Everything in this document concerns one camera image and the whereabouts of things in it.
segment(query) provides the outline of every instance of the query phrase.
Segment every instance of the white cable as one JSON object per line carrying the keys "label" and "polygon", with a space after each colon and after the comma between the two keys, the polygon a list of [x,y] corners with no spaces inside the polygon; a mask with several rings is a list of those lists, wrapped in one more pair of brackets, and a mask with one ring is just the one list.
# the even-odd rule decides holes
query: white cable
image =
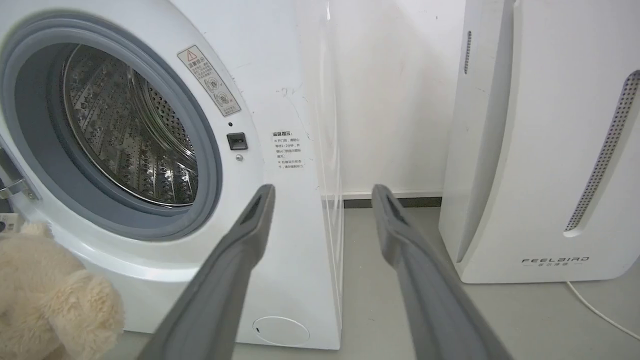
{"label": "white cable", "polygon": [[634,339],[636,339],[636,340],[639,340],[639,341],[640,341],[640,336],[638,336],[638,335],[634,334],[633,332],[631,332],[631,331],[629,331],[629,330],[625,329],[624,327],[622,327],[622,326],[618,325],[618,323],[616,323],[615,321],[611,320],[610,318],[608,318],[608,317],[604,316],[601,312],[599,312],[599,311],[598,311],[598,310],[596,310],[593,306],[591,306],[591,304],[589,304],[589,303],[587,302],[587,300],[584,300],[584,297],[582,297],[582,295],[580,295],[580,293],[578,292],[578,290],[576,290],[576,289],[573,287],[573,284],[572,284],[572,283],[570,283],[570,282],[568,282],[568,281],[567,281],[567,282],[566,282],[566,284],[569,286],[569,289],[571,289],[571,290],[573,291],[573,293],[575,294],[575,296],[577,296],[577,297],[578,297],[578,299],[580,299],[580,301],[581,301],[581,302],[582,302],[586,307],[588,307],[588,308],[589,308],[589,310],[593,311],[593,312],[594,312],[594,314],[598,315],[599,317],[601,317],[604,321],[608,322],[609,324],[611,324],[611,325],[613,325],[613,326],[617,327],[620,331],[622,331],[622,332],[626,333],[627,335],[631,336],[632,338],[634,338]]}

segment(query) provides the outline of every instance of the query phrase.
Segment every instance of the washing machine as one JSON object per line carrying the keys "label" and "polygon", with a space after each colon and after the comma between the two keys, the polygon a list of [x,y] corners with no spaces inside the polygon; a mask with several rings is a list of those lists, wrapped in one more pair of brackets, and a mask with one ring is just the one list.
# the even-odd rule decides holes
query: washing machine
{"label": "washing machine", "polygon": [[237,340],[337,349],[340,197],[322,1],[0,4],[0,191],[153,332],[264,183]]}

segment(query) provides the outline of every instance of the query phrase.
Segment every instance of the stainless steel drum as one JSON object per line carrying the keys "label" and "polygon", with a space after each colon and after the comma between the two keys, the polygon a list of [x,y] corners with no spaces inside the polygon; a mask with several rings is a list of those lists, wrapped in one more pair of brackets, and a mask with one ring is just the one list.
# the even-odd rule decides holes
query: stainless steel drum
{"label": "stainless steel drum", "polygon": [[193,203],[198,169],[171,104],[130,66],[79,45],[65,64],[64,103],[80,147],[112,182],[162,206]]}

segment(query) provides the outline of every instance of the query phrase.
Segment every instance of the gray rubber gasket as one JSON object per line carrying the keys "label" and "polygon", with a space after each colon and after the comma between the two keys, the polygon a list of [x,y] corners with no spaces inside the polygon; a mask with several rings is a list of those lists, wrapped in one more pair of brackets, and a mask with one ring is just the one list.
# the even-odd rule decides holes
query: gray rubber gasket
{"label": "gray rubber gasket", "polygon": [[[92,46],[126,62],[172,104],[176,104],[174,110],[180,118],[190,120],[184,121],[183,125],[198,154],[198,193],[193,205],[168,209],[122,194],[122,191],[119,193],[107,179],[91,175],[97,169],[84,166],[82,156],[74,156],[79,149],[75,149],[65,139],[66,136],[62,136],[60,129],[56,130],[56,126],[53,126],[56,121],[51,119],[52,113],[48,116],[49,123],[46,126],[42,119],[19,118],[20,111],[30,111],[20,109],[19,105],[24,107],[24,104],[20,104],[20,99],[16,98],[21,68],[36,52],[55,44],[69,43]],[[55,13],[30,19],[18,26],[4,43],[1,54],[0,101],[10,136],[41,182],[72,211],[115,234],[150,241],[176,240],[200,227],[210,217],[222,186],[220,153],[214,134],[187,86],[144,43],[103,20],[81,14]],[[51,138],[50,133],[45,134],[51,129],[60,149],[53,141],[33,142],[33,125],[36,124],[29,122],[37,121],[41,122],[37,125],[45,128],[38,130],[42,133],[38,133],[38,136]],[[57,157],[42,158],[43,152],[34,148],[36,145],[51,146],[52,151],[45,152],[46,156]],[[50,160],[59,164],[52,167]]]}

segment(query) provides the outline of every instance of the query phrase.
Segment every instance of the ventilation slot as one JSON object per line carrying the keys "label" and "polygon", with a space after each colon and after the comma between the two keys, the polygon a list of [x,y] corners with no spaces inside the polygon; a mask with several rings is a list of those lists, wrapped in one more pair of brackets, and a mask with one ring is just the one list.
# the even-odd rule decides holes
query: ventilation slot
{"label": "ventilation slot", "polygon": [[467,32],[467,53],[465,55],[465,75],[469,71],[469,54],[471,53],[471,30]]}
{"label": "ventilation slot", "polygon": [[622,94],[618,100],[616,113],[613,115],[613,119],[611,120],[611,125],[609,126],[609,131],[607,132],[604,144],[602,144],[598,160],[593,167],[591,176],[589,176],[589,181],[582,193],[582,197],[580,197],[580,201],[578,201],[578,205],[575,207],[575,210],[571,215],[571,219],[569,219],[569,222],[564,229],[565,232],[575,229],[580,224],[591,200],[593,200],[593,196],[598,190],[598,186],[600,185],[605,171],[607,170],[607,166],[609,166],[609,162],[611,161],[611,156],[616,150],[620,134],[622,134],[622,130],[627,122],[629,110],[631,109],[631,105],[636,97],[638,85],[640,85],[640,71],[635,71],[625,80],[625,85],[622,88]]}

